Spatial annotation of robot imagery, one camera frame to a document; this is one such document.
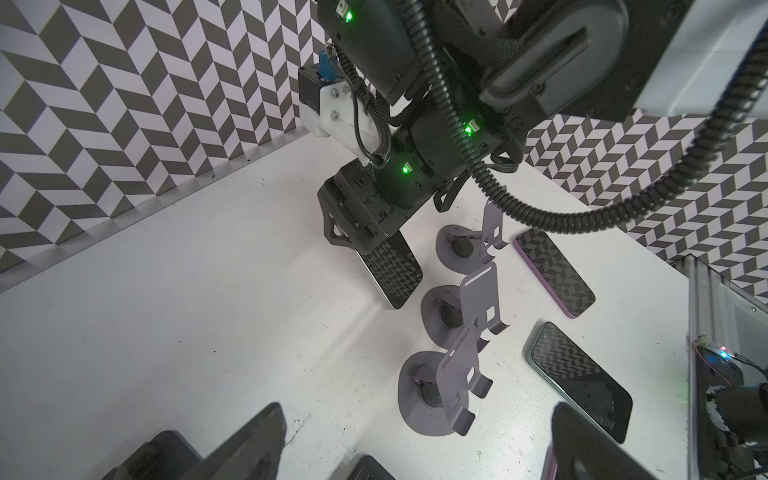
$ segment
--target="white table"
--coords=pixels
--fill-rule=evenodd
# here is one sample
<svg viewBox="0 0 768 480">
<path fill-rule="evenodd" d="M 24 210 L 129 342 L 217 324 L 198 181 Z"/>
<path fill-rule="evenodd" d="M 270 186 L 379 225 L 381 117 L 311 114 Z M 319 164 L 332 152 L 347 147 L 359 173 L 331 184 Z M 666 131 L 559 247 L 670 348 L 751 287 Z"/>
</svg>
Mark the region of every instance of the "white table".
<svg viewBox="0 0 768 480">
<path fill-rule="evenodd" d="M 397 376 L 438 349 L 419 304 L 462 278 L 435 234 L 479 229 L 484 197 L 470 182 L 450 212 L 427 204 L 404 226 L 424 280 L 391 310 L 322 235 L 316 191 L 349 160 L 307 135 L 0 295 L 0 476 L 98 479 L 165 429 L 207 455 L 278 401 L 281 479 L 340 480 L 360 453 L 400 479 L 538 479 L 558 402 L 522 352 L 539 320 L 632 395 L 626 450 L 658 478 L 685 476 L 687 279 L 619 230 L 553 236 L 598 299 L 576 320 L 511 247 L 498 252 L 510 327 L 480 356 L 493 388 L 470 399 L 466 437 L 412 432 Z M 586 209 L 527 164 L 498 178 L 539 207 Z M 522 229 L 509 220 L 505 236 Z"/>
</svg>

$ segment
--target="patterned wall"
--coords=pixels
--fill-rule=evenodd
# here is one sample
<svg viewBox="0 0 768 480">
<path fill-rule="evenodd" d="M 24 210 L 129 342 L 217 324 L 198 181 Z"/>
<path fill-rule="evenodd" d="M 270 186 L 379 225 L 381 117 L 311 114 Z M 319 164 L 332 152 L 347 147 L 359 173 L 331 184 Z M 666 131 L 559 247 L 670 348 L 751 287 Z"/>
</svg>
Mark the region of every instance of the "patterned wall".
<svg viewBox="0 0 768 480">
<path fill-rule="evenodd" d="M 315 8 L 0 0 L 0 272 L 295 128 Z"/>
<path fill-rule="evenodd" d="M 623 124 L 555 115 L 528 135 L 527 162 L 585 204 L 603 207 L 668 170 L 702 122 L 639 111 Z M 624 230 L 665 260 L 689 253 L 701 258 L 768 303 L 766 164 L 768 121 L 752 121 L 704 179 Z"/>
</svg>

